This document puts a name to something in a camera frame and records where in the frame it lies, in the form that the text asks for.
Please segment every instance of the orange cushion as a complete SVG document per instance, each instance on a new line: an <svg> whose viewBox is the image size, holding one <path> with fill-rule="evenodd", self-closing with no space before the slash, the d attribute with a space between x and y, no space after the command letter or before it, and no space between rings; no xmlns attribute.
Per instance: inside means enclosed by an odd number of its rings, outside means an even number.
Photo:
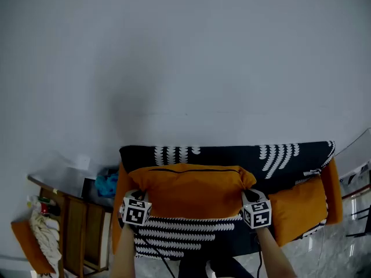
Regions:
<svg viewBox="0 0 371 278"><path fill-rule="evenodd" d="M291 242L327 217L326 196L320 176L291 189L268 195L279 246Z"/></svg>
<svg viewBox="0 0 371 278"><path fill-rule="evenodd" d="M339 175L337 174L334 158L321 172L323 187L325 189L329 215L326 225L337 224L343 220L343 201L341 199Z"/></svg>
<svg viewBox="0 0 371 278"><path fill-rule="evenodd" d="M24 255L36 273L55 273L54 269L42 253L29 222L27 220L22 222L12 222L11 225L13 233L22 247Z"/></svg>
<svg viewBox="0 0 371 278"><path fill-rule="evenodd" d="M148 192L152 216L195 219L231 217L242 207L241 191L256 183L239 166L173 164L129 173Z"/></svg>
<svg viewBox="0 0 371 278"><path fill-rule="evenodd" d="M139 189L138 185L128 176L127 172L120 163L118 172L118 181L116 187L116 195L114 201L114 211L112 215L112 251L115 254L118 241L121 235L121 227L118 223L118 210L122 204L122 199L128 191Z"/></svg>

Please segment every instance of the marble floor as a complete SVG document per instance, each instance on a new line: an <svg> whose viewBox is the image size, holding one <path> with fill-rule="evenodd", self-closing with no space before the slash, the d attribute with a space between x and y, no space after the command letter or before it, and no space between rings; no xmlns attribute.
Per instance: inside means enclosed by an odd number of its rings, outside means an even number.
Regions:
<svg viewBox="0 0 371 278"><path fill-rule="evenodd" d="M371 192L355 199L343 201L344 219L336 225L327 225L320 231L302 239L293 241L282 247L289 258L298 277L331 278L331 277L371 277L371 236L360 238L345 237L346 234L363 232L366 219L358 218L368 212L352 216L352 212L360 211L371 204ZM258 253L236 257L254 277L259 266ZM179 262L169 262L173 273L177 276ZM162 261L140 258L135 261L137 278L171 277ZM94 277L108 277L103 272ZM264 266L260 277L267 277Z"/></svg>

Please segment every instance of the white zigzag pattern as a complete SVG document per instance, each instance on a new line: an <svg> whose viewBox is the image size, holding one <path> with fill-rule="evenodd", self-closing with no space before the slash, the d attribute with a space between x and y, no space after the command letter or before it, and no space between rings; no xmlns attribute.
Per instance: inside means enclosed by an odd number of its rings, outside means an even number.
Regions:
<svg viewBox="0 0 371 278"><path fill-rule="evenodd" d="M148 254L141 254L141 253L137 253L135 255L136 258L140 258L140 257L148 257L148 258L152 258L152 259L161 259L161 257L158 255L157 253L157 256L156 255L148 255ZM163 257L165 260L167 261L170 261L170 258L168 257Z"/></svg>
<svg viewBox="0 0 371 278"><path fill-rule="evenodd" d="M151 253L151 254L158 254L156 250L151 247L140 247L136 246L136 251L140 253ZM173 251L173 250L163 250L157 249L162 255L167 255L168 257L183 257L184 252L181 251Z"/></svg>
<svg viewBox="0 0 371 278"><path fill-rule="evenodd" d="M192 153L194 155L199 155L201 153L200 147L192 147Z"/></svg>
<svg viewBox="0 0 371 278"><path fill-rule="evenodd" d="M330 161L331 161L331 159L332 159L332 157L333 157L333 155L334 155L334 150L335 150L335 141L328 141L328 142L330 142L331 144L332 144L332 149L331 149L331 151L330 151L330 155L329 155L329 157L327 158L327 160L322 164L322 168L323 167L325 167Z"/></svg>
<svg viewBox="0 0 371 278"><path fill-rule="evenodd" d="M279 167L280 170L286 167L287 163L290 161L291 154L292 154L291 144L286 144L286 157Z"/></svg>
<svg viewBox="0 0 371 278"><path fill-rule="evenodd" d="M134 239L135 244L138 245L147 245L147 243L142 240L135 238ZM171 247L171 248L178 248L178 249L186 249L186 250L200 250L201 244L199 243L179 243L179 242L167 242L162 240L154 240L154 239L147 239L147 242L149 242L150 245L153 245L155 247Z"/></svg>
<svg viewBox="0 0 371 278"><path fill-rule="evenodd" d="M263 171L267 171L270 168L270 166L272 165L272 162L275 158L275 155L276 155L276 146L275 145L269 145L269 157L268 157L268 160L263 167Z"/></svg>
<svg viewBox="0 0 371 278"><path fill-rule="evenodd" d="M204 220L196 220L196 219L193 219L193 218L184 218L184 217L176 217L176 218L163 218L163 217L157 217L157 216L151 216L150 219L153 219L153 218L158 218L158 219L162 219L162 220L167 220L167 221L177 221L177 220L183 220L183 221L197 221L197 222L212 222L212 221L237 221L237 220L243 220L242 216L240 214L237 214L235 216L232 216L232 217L227 217L227 218L207 218L207 219L204 219Z"/></svg>
<svg viewBox="0 0 371 278"><path fill-rule="evenodd" d="M188 147L179 148L179 162L188 163Z"/></svg>
<svg viewBox="0 0 371 278"><path fill-rule="evenodd" d="M314 169L314 170L310 170L308 172L303 172L303 175L304 176L309 176L309 175L317 175L317 174L320 174L321 173L321 169Z"/></svg>
<svg viewBox="0 0 371 278"><path fill-rule="evenodd" d="M261 145L260 147L260 156L259 159L265 160L267 157L267 147L265 145Z"/></svg>
<svg viewBox="0 0 371 278"><path fill-rule="evenodd" d="M304 179L297 180L297 181L295 181L295 185L298 185L298 184L301 184L301 183L303 183L303 182L306 182L306 181L308 181L309 179L311 179L311 178L304 178Z"/></svg>
<svg viewBox="0 0 371 278"><path fill-rule="evenodd" d="M299 144L298 143L294 143L294 156L298 156L299 155Z"/></svg>
<svg viewBox="0 0 371 278"><path fill-rule="evenodd" d="M201 232L214 232L214 231L232 231L234 224L214 224L214 225L190 225L190 224L170 224L168 222L149 220L146 222L147 226L154 226L161 229L176 229L180 231L201 231Z"/></svg>
<svg viewBox="0 0 371 278"><path fill-rule="evenodd" d="M269 179L269 178L272 177L274 171L277 169L278 165L282 161L282 158L283 158L284 154L285 154L285 147L283 145L279 145L278 146L278 157L277 157L277 160L274 162L272 168L267 173L267 176L265 177L266 179Z"/></svg>
<svg viewBox="0 0 371 278"><path fill-rule="evenodd" d="M149 229L140 229L139 234L143 236L159 237L165 239L179 239L179 240L192 240L192 241L213 241L215 235L195 235L195 234L181 234L153 231Z"/></svg>
<svg viewBox="0 0 371 278"><path fill-rule="evenodd" d="M167 150L168 164L175 164L175 147L168 147Z"/></svg>
<svg viewBox="0 0 371 278"><path fill-rule="evenodd" d="M163 166L162 151L163 147L155 147L155 161L157 166Z"/></svg>
<svg viewBox="0 0 371 278"><path fill-rule="evenodd" d="M320 223L316 224L316 225L319 225L319 224L321 224L321 225L320 225L320 226L317 226L316 228L313 228L313 229L309 230L308 232L305 232L305 233L303 234L303 237L306 237L306 236L308 236L308 235L311 235L311 234L313 234L314 232L316 232L318 229L323 228L323 227L325 226L326 222L327 222L327 220L323 220L323 221L321 221Z"/></svg>

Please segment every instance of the blue cloth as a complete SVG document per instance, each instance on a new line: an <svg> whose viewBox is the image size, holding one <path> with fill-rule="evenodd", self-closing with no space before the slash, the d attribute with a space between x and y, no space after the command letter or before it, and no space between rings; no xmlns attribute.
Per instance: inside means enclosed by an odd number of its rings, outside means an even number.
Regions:
<svg viewBox="0 0 371 278"><path fill-rule="evenodd" d="M116 186L118 181L118 172L108 176L98 176L95 180L100 197L114 197L116 195Z"/></svg>

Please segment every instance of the wooden cabinet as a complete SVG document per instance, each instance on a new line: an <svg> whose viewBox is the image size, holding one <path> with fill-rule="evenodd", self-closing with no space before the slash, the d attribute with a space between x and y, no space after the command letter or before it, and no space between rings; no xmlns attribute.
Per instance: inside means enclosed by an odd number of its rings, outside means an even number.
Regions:
<svg viewBox="0 0 371 278"><path fill-rule="evenodd" d="M41 187L40 196L53 199L60 207L59 277L64 269L78 277L88 277L108 269L108 234L112 211L79 197L53 189L31 176L28 180ZM84 265L93 272L84 274Z"/></svg>

